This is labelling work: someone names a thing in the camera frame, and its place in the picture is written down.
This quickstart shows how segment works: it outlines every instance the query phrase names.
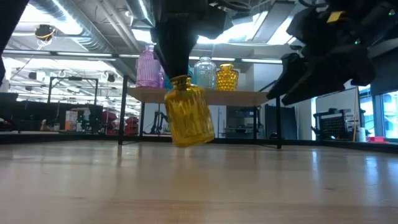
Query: floor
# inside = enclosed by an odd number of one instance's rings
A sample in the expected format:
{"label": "floor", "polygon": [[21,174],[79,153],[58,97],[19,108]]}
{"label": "floor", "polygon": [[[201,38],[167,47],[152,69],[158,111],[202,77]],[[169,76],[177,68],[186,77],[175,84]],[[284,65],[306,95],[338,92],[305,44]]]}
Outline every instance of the floor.
{"label": "floor", "polygon": [[337,148],[0,145],[1,224],[397,223],[398,157]]}

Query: yellow glass vase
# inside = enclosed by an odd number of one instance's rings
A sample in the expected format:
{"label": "yellow glass vase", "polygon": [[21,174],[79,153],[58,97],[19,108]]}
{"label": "yellow glass vase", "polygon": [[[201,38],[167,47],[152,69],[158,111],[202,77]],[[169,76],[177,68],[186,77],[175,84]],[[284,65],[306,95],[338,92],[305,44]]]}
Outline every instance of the yellow glass vase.
{"label": "yellow glass vase", "polygon": [[236,90],[239,73],[233,70],[233,67],[233,64],[230,63],[220,65],[220,70],[217,72],[216,78],[217,90]]}
{"label": "yellow glass vase", "polygon": [[213,123],[205,91],[191,85],[187,75],[175,77],[171,82],[173,90],[166,94],[165,105],[174,144],[187,147],[213,140]]}

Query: ceiling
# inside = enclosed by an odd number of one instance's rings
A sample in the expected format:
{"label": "ceiling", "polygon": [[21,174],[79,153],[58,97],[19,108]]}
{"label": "ceiling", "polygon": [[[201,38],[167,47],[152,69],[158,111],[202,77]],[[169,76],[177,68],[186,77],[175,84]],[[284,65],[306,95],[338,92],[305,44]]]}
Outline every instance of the ceiling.
{"label": "ceiling", "polygon": [[[81,44],[82,40],[87,35],[95,35],[95,40],[105,46],[100,53],[139,54],[150,42],[148,38],[141,35],[146,30],[143,29],[137,33],[137,31],[130,28],[132,19],[129,15],[132,12],[128,12],[126,0],[108,0],[113,9],[110,9],[109,5],[107,6],[106,4],[100,6],[99,2],[102,0],[54,0],[54,2],[57,2],[61,6],[65,6],[63,12],[67,11],[70,13],[71,16],[64,18],[66,21],[70,21],[67,26],[59,23],[51,14],[46,14],[44,11],[36,8],[37,2],[52,1],[30,1],[32,5],[27,6],[7,45],[7,49],[37,50],[40,48],[40,50],[56,52],[87,52],[87,48]],[[227,30],[216,40],[201,38],[202,41],[194,47],[191,56],[278,59],[283,54],[292,52],[288,43],[290,44],[295,40],[285,33],[285,28],[287,27],[286,25],[289,25],[289,20],[291,20],[292,16],[303,8],[300,4],[297,4],[296,1],[278,0],[267,1],[266,4],[264,0],[240,1],[250,4],[252,7],[256,6],[252,11],[252,21]],[[112,14],[112,10],[116,12],[117,16]],[[32,35],[39,24],[50,24],[57,28],[58,31],[50,44],[44,45],[43,42],[38,41]],[[71,35],[68,32],[76,24],[89,27],[89,29],[81,34],[74,33]],[[128,32],[123,32],[123,28],[126,27],[131,31],[130,35],[128,35]],[[49,77],[58,76],[61,73],[66,77],[98,78],[99,103],[111,108],[113,105],[113,108],[116,109],[120,108],[121,103],[121,77],[123,73],[127,73],[132,79],[135,79],[136,70],[136,60],[133,58],[118,59],[117,62],[107,62],[81,59],[65,60],[56,57],[51,59],[16,57],[7,58],[6,62],[6,66],[11,68],[11,73],[9,74],[12,77],[10,81],[11,91],[21,93],[21,99],[47,101]],[[238,63],[235,65],[242,72],[245,72],[250,66],[250,63]],[[45,78],[31,80],[28,77],[30,72],[44,74]],[[115,82],[109,83],[106,77],[112,73],[115,74]],[[31,85],[33,89],[27,89],[26,85]],[[57,85],[52,92],[52,94],[56,95],[56,97],[52,97],[54,101],[68,101],[67,99],[72,93],[66,91],[66,89],[68,86],[70,88],[74,85],[87,87],[81,88],[81,91],[78,93],[73,93],[75,96],[78,96],[74,97],[75,102],[87,103],[92,101],[91,98],[93,98],[94,89],[88,88],[92,83],[75,83],[63,80]],[[134,98],[127,99],[127,107],[129,108],[127,112],[132,114],[140,112],[139,102]]]}

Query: wooden shelf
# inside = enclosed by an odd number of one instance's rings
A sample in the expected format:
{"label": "wooden shelf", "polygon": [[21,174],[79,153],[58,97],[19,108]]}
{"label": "wooden shelf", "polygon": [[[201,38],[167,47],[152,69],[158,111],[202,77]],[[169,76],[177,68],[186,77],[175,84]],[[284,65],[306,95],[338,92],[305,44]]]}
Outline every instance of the wooden shelf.
{"label": "wooden shelf", "polygon": [[[259,106],[268,101],[267,92],[205,90],[209,105]],[[166,90],[155,88],[129,88],[127,93],[145,103],[164,103]]]}

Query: wooden tabletop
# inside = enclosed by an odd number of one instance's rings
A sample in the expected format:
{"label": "wooden tabletop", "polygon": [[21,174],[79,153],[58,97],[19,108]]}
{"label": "wooden tabletop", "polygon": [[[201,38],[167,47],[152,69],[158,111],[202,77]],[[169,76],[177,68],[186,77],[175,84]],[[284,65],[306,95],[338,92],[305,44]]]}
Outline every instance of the wooden tabletop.
{"label": "wooden tabletop", "polygon": [[[255,91],[218,91],[206,89],[206,101],[209,105],[259,106],[268,101],[267,92]],[[127,93],[145,103],[164,103],[165,89],[129,88]]]}

